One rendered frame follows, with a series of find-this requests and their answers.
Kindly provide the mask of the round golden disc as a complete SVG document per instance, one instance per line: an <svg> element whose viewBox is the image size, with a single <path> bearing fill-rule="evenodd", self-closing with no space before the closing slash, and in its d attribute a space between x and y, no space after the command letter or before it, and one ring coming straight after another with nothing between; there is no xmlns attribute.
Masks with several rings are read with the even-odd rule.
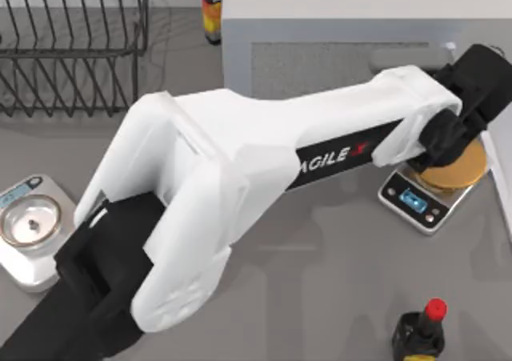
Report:
<svg viewBox="0 0 512 361"><path fill-rule="evenodd" d="M475 139L453 163L431 167L414 179L435 194L449 194L476 184L487 171L487 154L482 143Z"/></svg>

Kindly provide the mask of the silver scale with grey display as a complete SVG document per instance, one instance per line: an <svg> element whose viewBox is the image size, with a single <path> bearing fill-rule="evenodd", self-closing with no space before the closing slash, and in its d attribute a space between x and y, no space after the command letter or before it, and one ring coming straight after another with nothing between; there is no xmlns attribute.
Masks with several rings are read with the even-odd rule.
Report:
<svg viewBox="0 0 512 361"><path fill-rule="evenodd" d="M23 290L42 292L58 280L54 256L74 232L75 204L50 176L32 174L0 192L0 213L14 200L27 195L47 195L55 199L62 208L61 229L36 247L16 249L0 238L0 268Z"/></svg>

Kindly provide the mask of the silver scale with blue display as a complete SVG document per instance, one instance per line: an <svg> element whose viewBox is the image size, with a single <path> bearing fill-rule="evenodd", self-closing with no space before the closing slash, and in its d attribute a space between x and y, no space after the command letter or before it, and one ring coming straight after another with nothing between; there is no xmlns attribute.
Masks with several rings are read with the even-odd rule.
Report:
<svg viewBox="0 0 512 361"><path fill-rule="evenodd" d="M474 185L449 190L422 181L407 164L398 166L378 191L381 202L424 235L435 235Z"/></svg>

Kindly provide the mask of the dark bottle with red cap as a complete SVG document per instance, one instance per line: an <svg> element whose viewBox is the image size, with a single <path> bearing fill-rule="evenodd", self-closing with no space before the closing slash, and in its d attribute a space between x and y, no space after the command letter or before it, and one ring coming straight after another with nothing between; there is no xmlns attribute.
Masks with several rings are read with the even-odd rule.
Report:
<svg viewBox="0 0 512 361"><path fill-rule="evenodd" d="M393 361L438 361L445 348L443 320L448 306L432 298L421 311L402 314L391 337Z"/></svg>

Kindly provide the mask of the dark bottle with orange label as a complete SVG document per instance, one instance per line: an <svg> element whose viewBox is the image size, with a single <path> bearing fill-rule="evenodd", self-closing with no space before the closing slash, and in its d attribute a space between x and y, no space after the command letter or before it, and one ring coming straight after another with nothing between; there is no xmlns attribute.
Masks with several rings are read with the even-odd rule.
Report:
<svg viewBox="0 0 512 361"><path fill-rule="evenodd" d="M222 42L222 0L202 0L202 23L205 38L217 46Z"/></svg>

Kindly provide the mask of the round glass bowl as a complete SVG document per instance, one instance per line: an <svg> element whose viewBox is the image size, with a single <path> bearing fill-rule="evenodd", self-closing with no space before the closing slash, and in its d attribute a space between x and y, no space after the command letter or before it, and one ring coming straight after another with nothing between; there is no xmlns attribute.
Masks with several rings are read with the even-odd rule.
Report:
<svg viewBox="0 0 512 361"><path fill-rule="evenodd" d="M40 223L40 231L28 228L28 220ZM16 248L36 247L57 234L62 225L62 208L47 195L27 195L14 200L0 213L0 238Z"/></svg>

